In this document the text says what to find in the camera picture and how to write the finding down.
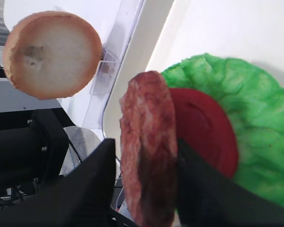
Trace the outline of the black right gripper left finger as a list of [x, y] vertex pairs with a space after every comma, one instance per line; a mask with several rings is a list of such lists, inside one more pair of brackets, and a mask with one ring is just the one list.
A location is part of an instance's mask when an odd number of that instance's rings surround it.
[[115, 175], [115, 140], [105, 139], [65, 178], [0, 211], [0, 227], [107, 227]]

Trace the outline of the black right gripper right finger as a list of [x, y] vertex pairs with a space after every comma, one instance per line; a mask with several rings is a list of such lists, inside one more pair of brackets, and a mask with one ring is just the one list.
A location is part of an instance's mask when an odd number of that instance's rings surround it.
[[184, 227], [284, 227], [284, 208], [223, 176], [178, 142], [177, 210]]

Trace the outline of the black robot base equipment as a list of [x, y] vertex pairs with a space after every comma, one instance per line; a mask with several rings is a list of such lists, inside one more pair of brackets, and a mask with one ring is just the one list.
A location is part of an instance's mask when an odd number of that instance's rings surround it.
[[0, 208], [61, 178], [72, 125], [61, 108], [0, 112]]

